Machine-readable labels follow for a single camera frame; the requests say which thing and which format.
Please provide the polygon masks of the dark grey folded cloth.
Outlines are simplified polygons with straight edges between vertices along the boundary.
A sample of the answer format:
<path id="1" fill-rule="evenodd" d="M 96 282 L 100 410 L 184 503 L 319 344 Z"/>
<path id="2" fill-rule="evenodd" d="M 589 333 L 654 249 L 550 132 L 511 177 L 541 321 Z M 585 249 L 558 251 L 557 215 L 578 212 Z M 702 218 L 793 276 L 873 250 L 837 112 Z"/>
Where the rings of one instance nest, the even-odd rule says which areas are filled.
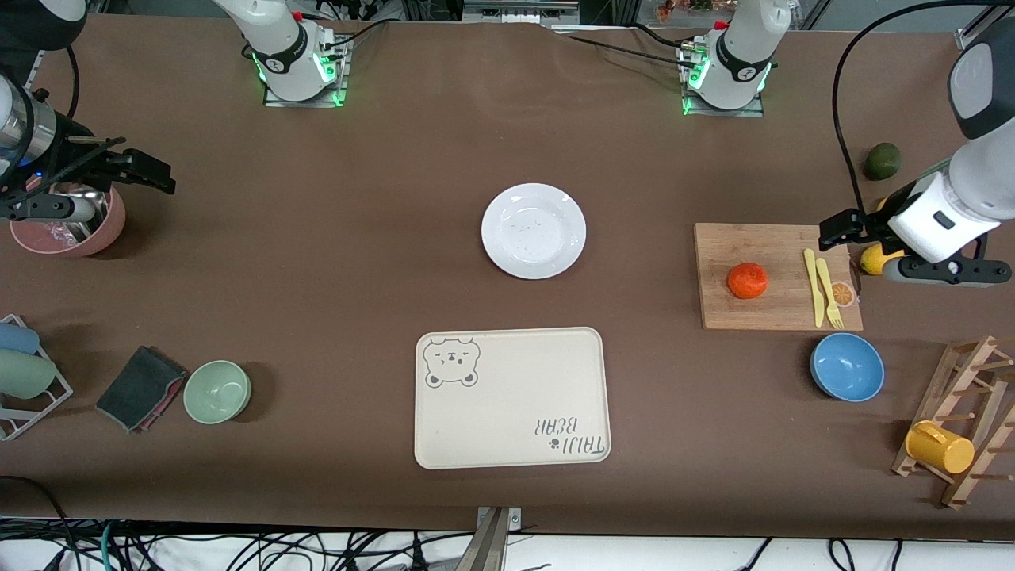
<path id="1" fill-rule="evenodd" d="M 147 431 L 166 411 L 188 373 L 157 348 L 138 347 L 95 408 L 127 433 Z"/>

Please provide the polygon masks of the orange fruit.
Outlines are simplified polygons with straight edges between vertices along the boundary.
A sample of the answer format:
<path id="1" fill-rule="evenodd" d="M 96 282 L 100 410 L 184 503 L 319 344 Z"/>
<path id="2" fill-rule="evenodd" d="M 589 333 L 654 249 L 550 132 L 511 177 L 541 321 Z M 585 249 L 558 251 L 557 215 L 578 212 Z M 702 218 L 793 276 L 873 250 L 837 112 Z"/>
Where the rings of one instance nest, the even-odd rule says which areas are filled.
<path id="1" fill-rule="evenodd" d="M 740 263 L 726 275 L 726 288 L 734 297 L 749 300 L 768 290 L 768 272 L 758 263 Z"/>

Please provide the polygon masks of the yellow mug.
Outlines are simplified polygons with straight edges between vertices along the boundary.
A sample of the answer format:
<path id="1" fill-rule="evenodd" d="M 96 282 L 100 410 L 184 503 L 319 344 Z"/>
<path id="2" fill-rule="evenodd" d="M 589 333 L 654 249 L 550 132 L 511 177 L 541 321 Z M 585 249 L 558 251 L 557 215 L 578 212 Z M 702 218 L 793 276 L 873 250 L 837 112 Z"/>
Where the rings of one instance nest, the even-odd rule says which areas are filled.
<path id="1" fill-rule="evenodd" d="M 971 440 L 936 425 L 932 420 L 921 420 L 909 429 L 904 449 L 910 458 L 929 463 L 946 474 L 963 473 L 974 463 L 976 451 Z"/>

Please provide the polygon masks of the blue bowl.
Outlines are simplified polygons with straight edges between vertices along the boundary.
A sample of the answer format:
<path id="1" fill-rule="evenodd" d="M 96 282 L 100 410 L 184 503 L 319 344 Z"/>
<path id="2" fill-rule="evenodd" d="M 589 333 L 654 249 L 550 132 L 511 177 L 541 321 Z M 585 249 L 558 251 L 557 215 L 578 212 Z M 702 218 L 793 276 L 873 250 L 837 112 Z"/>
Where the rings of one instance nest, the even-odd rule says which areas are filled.
<path id="1" fill-rule="evenodd" d="M 853 404 L 876 397 L 885 379 L 884 362 L 876 348 L 844 331 L 828 334 L 816 344 L 809 367 L 822 392 Z"/>

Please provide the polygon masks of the wooden cutting board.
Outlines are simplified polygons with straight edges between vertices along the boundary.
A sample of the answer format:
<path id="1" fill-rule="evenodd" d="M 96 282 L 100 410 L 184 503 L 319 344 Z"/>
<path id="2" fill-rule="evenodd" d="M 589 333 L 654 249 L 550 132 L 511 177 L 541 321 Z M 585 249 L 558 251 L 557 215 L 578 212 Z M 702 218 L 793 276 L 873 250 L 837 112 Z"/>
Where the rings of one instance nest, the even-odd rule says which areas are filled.
<path id="1" fill-rule="evenodd" d="M 834 332 L 828 320 L 817 328 L 805 249 L 825 261 L 830 285 L 855 285 L 845 247 L 822 252 L 815 225 L 695 224 L 695 255 L 701 322 L 710 330 L 817 330 Z M 726 275 L 738 264 L 756 263 L 768 275 L 759 297 L 735 297 Z"/>

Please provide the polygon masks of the yellow plastic fork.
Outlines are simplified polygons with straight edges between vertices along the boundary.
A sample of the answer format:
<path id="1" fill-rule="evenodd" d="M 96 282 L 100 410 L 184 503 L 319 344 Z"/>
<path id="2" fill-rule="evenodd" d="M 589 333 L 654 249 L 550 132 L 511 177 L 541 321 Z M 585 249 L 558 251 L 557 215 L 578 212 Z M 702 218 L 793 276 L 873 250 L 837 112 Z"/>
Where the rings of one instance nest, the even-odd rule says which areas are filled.
<path id="1" fill-rule="evenodd" d="M 818 258 L 816 260 L 816 271 L 819 281 L 822 283 L 824 297 L 827 302 L 825 308 L 826 317 L 834 329 L 844 330 L 845 323 L 842 322 L 840 307 L 837 306 L 837 301 L 835 301 L 833 282 L 831 282 L 827 263 L 823 258 Z"/>

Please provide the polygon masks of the dark green avocado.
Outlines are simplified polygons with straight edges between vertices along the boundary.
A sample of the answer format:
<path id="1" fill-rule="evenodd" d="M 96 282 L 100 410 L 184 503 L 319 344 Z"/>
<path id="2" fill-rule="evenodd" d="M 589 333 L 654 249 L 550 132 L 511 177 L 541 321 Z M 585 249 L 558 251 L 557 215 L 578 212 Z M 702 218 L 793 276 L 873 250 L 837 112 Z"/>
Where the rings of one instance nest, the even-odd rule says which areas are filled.
<path id="1" fill-rule="evenodd" d="M 902 152 L 891 142 L 880 142 L 868 151 L 862 171 L 871 181 L 894 177 L 902 169 Z"/>

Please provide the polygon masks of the pale green bowl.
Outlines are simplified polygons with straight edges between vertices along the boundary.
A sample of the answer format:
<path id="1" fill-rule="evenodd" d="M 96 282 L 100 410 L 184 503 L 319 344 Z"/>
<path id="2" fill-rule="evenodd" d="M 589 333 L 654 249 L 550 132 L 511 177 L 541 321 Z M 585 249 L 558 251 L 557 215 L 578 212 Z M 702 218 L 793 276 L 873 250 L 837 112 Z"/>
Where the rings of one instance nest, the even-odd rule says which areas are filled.
<path id="1" fill-rule="evenodd" d="M 235 362 L 218 360 L 199 366 L 182 391 L 187 415 L 202 425 L 235 418 L 249 404 L 251 381 Z"/>

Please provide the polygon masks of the yellow plastic knife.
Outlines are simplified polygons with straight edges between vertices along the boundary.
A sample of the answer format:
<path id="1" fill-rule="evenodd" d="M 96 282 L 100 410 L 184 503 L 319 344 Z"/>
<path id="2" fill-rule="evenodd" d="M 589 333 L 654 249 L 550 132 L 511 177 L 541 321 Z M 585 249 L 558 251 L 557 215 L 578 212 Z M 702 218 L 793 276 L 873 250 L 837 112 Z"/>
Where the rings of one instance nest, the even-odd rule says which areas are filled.
<path id="1" fill-rule="evenodd" d="M 825 299 L 818 279 L 816 265 L 817 259 L 814 251 L 809 248 L 802 249 L 802 257 L 804 258 L 808 281 L 810 283 L 814 310 L 814 326 L 818 329 L 822 329 L 825 320 Z"/>

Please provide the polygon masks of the wooden peg rack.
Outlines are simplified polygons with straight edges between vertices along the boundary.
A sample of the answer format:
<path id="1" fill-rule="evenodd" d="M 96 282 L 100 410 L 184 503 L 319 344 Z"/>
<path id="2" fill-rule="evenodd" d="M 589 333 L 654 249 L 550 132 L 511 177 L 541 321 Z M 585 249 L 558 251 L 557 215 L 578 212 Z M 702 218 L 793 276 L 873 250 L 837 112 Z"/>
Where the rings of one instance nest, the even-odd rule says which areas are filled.
<path id="1" fill-rule="evenodd" d="M 908 477 L 929 473 L 945 484 L 940 504 L 960 510 L 982 483 L 1015 481 L 1015 471 L 992 469 L 994 459 L 1010 455 L 1015 463 L 1015 339 L 986 336 L 945 348 L 909 429 L 921 420 L 932 420 L 943 429 L 968 438 L 975 445 L 974 463 L 963 473 L 946 474 L 910 458 L 902 445 L 892 463 L 893 473 Z"/>

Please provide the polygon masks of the cream bear print tray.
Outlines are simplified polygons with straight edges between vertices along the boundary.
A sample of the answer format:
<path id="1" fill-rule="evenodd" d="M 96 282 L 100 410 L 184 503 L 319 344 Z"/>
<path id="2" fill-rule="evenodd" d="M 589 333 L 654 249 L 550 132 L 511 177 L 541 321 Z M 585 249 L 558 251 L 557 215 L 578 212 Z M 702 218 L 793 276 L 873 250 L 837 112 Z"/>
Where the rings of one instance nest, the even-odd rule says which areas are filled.
<path id="1" fill-rule="evenodd" d="M 610 452 L 604 347 L 597 330 L 452 331 L 418 339 L 418 466 L 595 463 Z"/>

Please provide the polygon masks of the pale green cup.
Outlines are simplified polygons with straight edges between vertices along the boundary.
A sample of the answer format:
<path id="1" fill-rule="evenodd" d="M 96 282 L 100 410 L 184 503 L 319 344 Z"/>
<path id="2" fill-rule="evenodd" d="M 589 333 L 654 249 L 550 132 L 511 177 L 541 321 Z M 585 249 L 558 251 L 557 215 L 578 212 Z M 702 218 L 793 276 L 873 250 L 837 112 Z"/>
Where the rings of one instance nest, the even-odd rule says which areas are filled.
<path id="1" fill-rule="evenodd" d="M 46 358 L 0 348 L 0 394 L 33 399 L 47 391 L 57 373 L 54 362 Z"/>

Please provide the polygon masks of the blue cup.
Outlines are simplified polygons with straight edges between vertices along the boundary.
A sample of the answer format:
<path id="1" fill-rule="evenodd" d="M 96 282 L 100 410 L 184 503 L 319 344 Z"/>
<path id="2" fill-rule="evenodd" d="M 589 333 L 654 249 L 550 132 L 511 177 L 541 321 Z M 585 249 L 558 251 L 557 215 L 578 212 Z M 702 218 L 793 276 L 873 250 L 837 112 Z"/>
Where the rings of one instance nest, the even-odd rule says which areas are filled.
<path id="1" fill-rule="evenodd" d="M 18 323 L 0 323 L 0 348 L 22 354 L 36 354 L 40 348 L 39 333 Z"/>

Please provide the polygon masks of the white round plate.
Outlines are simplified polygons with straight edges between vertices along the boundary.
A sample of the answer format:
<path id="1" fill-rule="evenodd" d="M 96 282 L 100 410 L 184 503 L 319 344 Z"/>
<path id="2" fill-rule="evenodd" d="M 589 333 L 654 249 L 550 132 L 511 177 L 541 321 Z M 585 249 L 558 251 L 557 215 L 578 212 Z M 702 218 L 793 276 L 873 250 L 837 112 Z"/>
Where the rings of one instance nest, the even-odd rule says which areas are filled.
<path id="1" fill-rule="evenodd" d="M 500 270 L 526 281 L 563 274 L 586 246 L 583 210 L 543 183 L 512 186 L 492 199 L 480 224 L 482 245 Z"/>

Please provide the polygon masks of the aluminium frame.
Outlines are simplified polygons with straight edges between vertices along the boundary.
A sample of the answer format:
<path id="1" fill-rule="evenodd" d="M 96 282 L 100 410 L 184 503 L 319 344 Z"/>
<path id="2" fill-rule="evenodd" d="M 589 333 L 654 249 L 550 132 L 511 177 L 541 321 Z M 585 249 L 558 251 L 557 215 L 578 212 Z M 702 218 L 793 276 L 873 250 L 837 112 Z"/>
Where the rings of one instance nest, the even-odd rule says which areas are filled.
<path id="1" fill-rule="evenodd" d="M 409 21 L 537 23 L 544 28 L 616 26 L 638 19 L 648 0 L 395 0 Z"/>

